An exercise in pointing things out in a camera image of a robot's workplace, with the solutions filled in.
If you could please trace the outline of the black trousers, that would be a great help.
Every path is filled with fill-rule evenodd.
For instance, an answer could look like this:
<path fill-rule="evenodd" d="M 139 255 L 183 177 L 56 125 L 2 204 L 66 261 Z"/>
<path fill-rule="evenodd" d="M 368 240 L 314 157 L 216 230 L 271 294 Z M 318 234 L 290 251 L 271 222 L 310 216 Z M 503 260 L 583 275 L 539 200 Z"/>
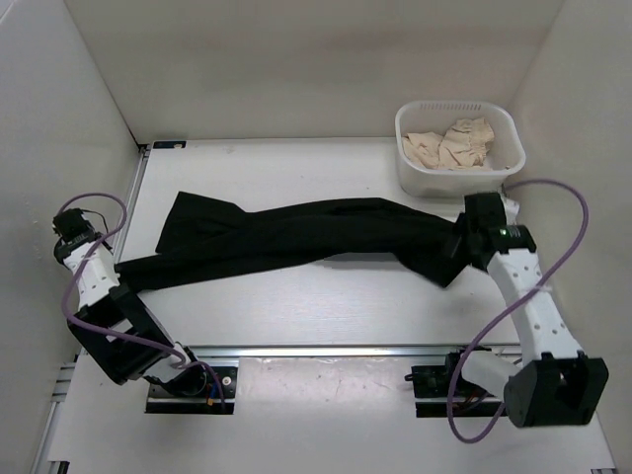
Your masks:
<path fill-rule="evenodd" d="M 470 266 L 455 223 L 380 197 L 312 201 L 248 212 L 180 192 L 152 256 L 120 262 L 135 291 L 306 265 L 342 254 L 391 254 L 440 287 Z"/>

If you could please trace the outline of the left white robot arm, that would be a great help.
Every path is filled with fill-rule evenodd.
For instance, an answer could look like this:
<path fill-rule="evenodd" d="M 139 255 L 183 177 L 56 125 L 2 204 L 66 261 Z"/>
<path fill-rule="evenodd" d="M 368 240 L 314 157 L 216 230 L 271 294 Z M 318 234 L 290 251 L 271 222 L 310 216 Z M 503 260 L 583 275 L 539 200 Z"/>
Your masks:
<path fill-rule="evenodd" d="M 55 259 L 78 280 L 78 309 L 68 328 L 117 385 L 143 378 L 174 396 L 200 395 L 211 375 L 174 343 L 138 295 L 115 271 L 113 249 L 80 208 L 53 218 Z"/>

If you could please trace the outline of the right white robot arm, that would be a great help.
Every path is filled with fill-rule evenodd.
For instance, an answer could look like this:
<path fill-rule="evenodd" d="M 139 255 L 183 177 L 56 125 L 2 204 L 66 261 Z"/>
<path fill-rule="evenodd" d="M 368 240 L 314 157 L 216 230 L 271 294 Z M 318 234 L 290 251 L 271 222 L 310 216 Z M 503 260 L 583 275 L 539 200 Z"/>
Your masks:
<path fill-rule="evenodd" d="M 470 195 L 464 204 L 458 253 L 500 290 L 507 307 L 495 320 L 512 319 L 522 364 L 480 349 L 494 327 L 488 324 L 443 371 L 446 412 L 453 412 L 454 394 L 478 386 L 500 400 L 517 428 L 589 424 L 609 375 L 604 360 L 588 356 L 571 334 L 545 288 L 550 275 L 540 269 L 530 232 L 508 223 L 500 194 Z"/>

